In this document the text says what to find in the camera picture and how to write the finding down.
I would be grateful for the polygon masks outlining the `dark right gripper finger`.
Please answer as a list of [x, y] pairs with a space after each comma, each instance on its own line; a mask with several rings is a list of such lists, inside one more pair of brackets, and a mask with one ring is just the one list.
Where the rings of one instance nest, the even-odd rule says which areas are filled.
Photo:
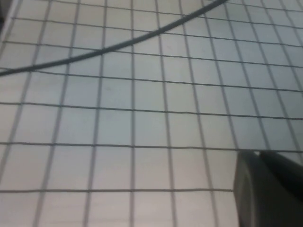
[[233, 193], [241, 227], [303, 225], [303, 167], [280, 154], [239, 152]]

